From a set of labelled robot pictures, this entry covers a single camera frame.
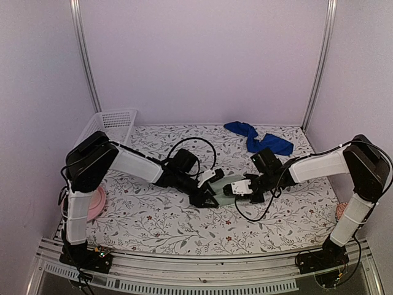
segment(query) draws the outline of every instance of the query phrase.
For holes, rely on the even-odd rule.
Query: light green cloth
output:
[[[234,195],[224,195],[222,192],[222,188],[227,184],[234,183],[235,181],[239,181],[244,179],[243,175],[233,175],[233,176],[226,176],[220,180],[217,180],[214,183],[211,183],[210,186],[216,193],[214,198],[216,198],[217,202],[220,206],[231,205],[235,203],[235,196]]]

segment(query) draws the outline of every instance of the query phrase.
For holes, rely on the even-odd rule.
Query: floral tablecloth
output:
[[[294,143],[291,157],[304,155],[311,147],[298,127],[256,126],[263,138],[272,133]],[[246,139],[222,126],[135,127],[131,147],[164,159],[179,140],[200,136],[217,150],[217,168],[225,175],[257,173],[246,150]],[[209,168],[213,156],[202,141],[182,144]],[[290,157],[279,156],[282,162]],[[273,202],[260,222],[242,218],[234,205],[201,209],[189,205],[185,194],[161,188],[124,173],[109,171],[103,182],[107,194],[104,212],[87,226],[88,242],[118,250],[189,255],[266,253],[321,244],[335,225],[337,198],[326,178],[291,187]],[[250,218],[260,216],[267,202],[239,202]]]

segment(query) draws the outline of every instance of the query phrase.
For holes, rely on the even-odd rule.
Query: white wall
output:
[[[0,43],[0,294],[19,295],[93,110],[69,1],[0,1]]]
[[[104,109],[137,124],[300,125],[327,1],[81,1]]]
[[[338,1],[332,44],[308,136],[321,151],[363,133],[393,156],[393,2]],[[350,177],[333,178],[339,199]],[[367,240],[386,294],[393,294],[393,191],[369,220]]]

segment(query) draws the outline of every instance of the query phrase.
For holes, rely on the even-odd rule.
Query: white plastic basket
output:
[[[113,141],[128,145],[128,140],[133,131],[137,110],[121,109],[111,112],[98,112],[79,136],[74,147],[92,135],[95,131],[103,131]]]

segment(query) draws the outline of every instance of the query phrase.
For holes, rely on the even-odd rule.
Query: blue towel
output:
[[[236,134],[247,137],[247,150],[249,152],[260,152],[262,149],[270,148],[277,155],[291,155],[294,151],[294,145],[273,134],[266,133],[263,140],[257,140],[257,131],[253,126],[239,121],[227,123],[224,128]]]

